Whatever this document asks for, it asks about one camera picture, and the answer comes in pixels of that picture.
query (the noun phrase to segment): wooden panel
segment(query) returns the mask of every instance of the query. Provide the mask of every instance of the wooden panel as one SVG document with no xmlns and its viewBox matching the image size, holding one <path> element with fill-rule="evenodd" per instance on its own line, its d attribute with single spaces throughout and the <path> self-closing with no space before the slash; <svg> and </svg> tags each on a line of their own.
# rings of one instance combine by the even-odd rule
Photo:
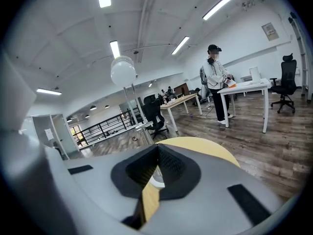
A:
<svg viewBox="0 0 313 235">
<path fill-rule="evenodd" d="M 179 85 L 177 87 L 174 88 L 175 90 L 175 94 L 178 95 L 178 94 L 181 94 L 181 88 L 184 88 L 185 90 L 185 95 L 189 95 L 189 89 L 188 89 L 188 86 L 186 83 L 182 84 L 182 85 Z"/>
</svg>

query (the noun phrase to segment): seated person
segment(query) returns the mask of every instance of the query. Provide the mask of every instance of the seated person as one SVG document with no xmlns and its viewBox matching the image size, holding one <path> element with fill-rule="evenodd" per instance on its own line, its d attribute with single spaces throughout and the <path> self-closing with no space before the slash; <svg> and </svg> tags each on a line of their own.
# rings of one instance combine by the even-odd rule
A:
<svg viewBox="0 0 313 235">
<path fill-rule="evenodd" d="M 164 104 L 163 97 L 160 93 L 157 94 L 157 98 L 159 99 L 161 105 Z"/>
<path fill-rule="evenodd" d="M 198 99 L 202 100 L 202 96 L 201 96 L 202 95 L 202 90 L 200 90 L 200 88 L 196 88 L 195 92 L 198 94 Z"/>
</svg>

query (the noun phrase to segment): paper on desk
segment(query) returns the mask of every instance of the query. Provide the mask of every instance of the paper on desk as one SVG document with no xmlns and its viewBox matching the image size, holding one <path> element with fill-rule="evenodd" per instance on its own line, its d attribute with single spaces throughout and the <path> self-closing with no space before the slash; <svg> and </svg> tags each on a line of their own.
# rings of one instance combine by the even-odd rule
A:
<svg viewBox="0 0 313 235">
<path fill-rule="evenodd" d="M 227 83 L 227 85 L 228 85 L 229 88 L 236 87 L 236 84 L 237 84 L 237 83 L 236 83 L 234 80 L 232 80 L 232 79 L 230 79 L 230 80 L 228 81 L 228 83 Z"/>
</svg>

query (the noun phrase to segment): white desk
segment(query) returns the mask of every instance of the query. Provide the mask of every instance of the white desk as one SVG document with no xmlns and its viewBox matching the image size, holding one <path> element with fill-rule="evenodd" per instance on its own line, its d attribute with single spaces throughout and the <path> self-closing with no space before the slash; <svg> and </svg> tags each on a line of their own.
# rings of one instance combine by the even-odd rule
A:
<svg viewBox="0 0 313 235">
<path fill-rule="evenodd" d="M 177 130 L 177 127 L 176 127 L 176 124 L 175 124 L 175 120 L 173 118 L 173 114 L 172 114 L 171 108 L 173 108 L 173 107 L 175 107 L 175 106 L 177 106 L 177 105 L 179 105 L 181 103 L 184 103 L 184 106 L 185 106 L 185 109 L 186 109 L 186 113 L 189 114 L 188 108 L 187 108 L 187 105 L 186 105 L 186 101 L 188 101 L 188 100 L 190 100 L 190 99 L 192 99 L 194 97 L 196 98 L 200 115 L 202 115 L 202 109 L 201 109 L 200 102 L 199 102 L 197 94 L 191 94 L 191 95 L 187 95 L 187 96 L 184 96 L 184 97 L 180 97 L 180 98 L 176 99 L 175 103 L 172 103 L 172 104 L 163 104 L 163 105 L 161 105 L 161 110 L 167 110 L 168 111 L 168 114 L 170 115 L 170 118 L 171 118 L 171 121 L 172 121 L 172 124 L 173 124 L 173 127 L 174 127 L 175 131 L 178 131 L 178 130 Z"/>
<path fill-rule="evenodd" d="M 234 88 L 224 88 L 221 89 L 218 93 L 221 94 L 223 108 L 224 108 L 224 115 L 227 116 L 227 106 L 225 101 L 226 95 L 231 95 L 231 103 L 233 106 L 233 115 L 236 116 L 235 111 L 235 104 L 234 98 L 232 94 L 235 93 L 243 93 L 243 92 L 253 92 L 253 91 L 262 91 L 264 93 L 264 126 L 263 126 L 263 133 L 266 132 L 266 128 L 268 125 L 268 88 L 270 87 L 270 82 L 266 78 L 262 78 L 259 83 L 253 83 L 253 81 L 247 81 L 243 83 L 236 84 Z M 226 127 L 229 127 L 228 118 L 225 117 Z"/>
</svg>

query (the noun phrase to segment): white sneaker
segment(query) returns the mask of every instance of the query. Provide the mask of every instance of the white sneaker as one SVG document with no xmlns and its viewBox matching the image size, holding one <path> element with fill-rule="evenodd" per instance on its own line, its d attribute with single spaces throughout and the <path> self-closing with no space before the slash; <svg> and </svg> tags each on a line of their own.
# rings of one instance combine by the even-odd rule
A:
<svg viewBox="0 0 313 235">
<path fill-rule="evenodd" d="M 218 120 L 217 120 L 217 122 L 218 122 L 218 123 L 221 123 L 221 124 L 226 124 L 225 119 L 222 120 L 222 121 L 218 121 Z"/>
</svg>

